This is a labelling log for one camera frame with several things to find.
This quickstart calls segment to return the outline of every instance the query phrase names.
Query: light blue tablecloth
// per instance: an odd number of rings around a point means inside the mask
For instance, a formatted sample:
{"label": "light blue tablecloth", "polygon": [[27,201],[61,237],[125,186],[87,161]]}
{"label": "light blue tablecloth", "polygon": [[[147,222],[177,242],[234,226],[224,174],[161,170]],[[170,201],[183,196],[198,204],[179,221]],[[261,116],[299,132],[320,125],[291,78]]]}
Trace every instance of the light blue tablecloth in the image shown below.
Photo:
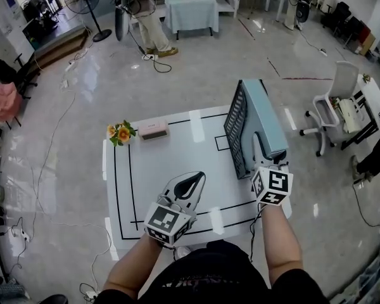
{"label": "light blue tablecloth", "polygon": [[165,4],[165,23],[173,33],[208,27],[218,32],[216,0],[165,0]]}

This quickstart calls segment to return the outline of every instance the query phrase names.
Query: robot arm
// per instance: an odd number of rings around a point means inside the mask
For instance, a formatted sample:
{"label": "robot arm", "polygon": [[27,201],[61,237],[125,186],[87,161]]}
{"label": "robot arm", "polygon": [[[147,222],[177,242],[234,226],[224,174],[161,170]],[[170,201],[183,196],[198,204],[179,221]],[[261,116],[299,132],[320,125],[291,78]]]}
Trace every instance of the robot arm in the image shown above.
{"label": "robot arm", "polygon": [[285,151],[276,159],[267,158],[258,133],[252,137],[255,159],[255,173],[251,179],[253,192],[258,203],[280,206],[290,196],[293,185],[293,174],[289,173],[288,162],[284,161]]}
{"label": "robot arm", "polygon": [[196,221],[205,179],[204,172],[189,172],[169,181],[146,215],[146,234],[173,246]]}

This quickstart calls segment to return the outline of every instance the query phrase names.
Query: pink box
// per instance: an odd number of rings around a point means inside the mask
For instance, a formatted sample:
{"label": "pink box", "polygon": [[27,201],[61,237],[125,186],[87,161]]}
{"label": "pink box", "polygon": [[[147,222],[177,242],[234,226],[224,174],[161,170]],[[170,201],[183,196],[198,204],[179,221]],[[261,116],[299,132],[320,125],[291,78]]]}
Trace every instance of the pink box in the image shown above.
{"label": "pink box", "polygon": [[166,123],[166,120],[149,121],[138,127],[138,135],[144,141],[168,136],[169,126]]}

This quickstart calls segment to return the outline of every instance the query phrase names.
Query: pink chair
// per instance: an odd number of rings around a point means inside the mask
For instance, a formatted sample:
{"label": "pink chair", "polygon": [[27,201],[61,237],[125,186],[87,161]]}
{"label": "pink chair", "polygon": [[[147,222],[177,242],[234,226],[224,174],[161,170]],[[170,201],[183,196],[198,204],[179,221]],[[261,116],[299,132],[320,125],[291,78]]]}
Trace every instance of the pink chair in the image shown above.
{"label": "pink chair", "polygon": [[17,92],[14,83],[0,84],[0,122],[6,122],[11,129],[8,120],[15,119],[19,126],[21,123],[16,118],[20,110],[22,97]]}

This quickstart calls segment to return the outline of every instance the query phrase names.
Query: black shirt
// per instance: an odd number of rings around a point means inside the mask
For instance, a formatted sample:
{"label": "black shirt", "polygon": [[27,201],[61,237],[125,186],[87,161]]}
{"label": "black shirt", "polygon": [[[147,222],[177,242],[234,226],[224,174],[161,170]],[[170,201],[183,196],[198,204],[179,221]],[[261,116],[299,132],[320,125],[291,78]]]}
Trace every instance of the black shirt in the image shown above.
{"label": "black shirt", "polygon": [[[169,265],[151,284],[139,302],[211,304],[233,303],[329,303],[317,283],[300,269],[290,270],[268,289],[247,255],[196,250]],[[132,303],[121,291],[102,291],[94,304]]]}

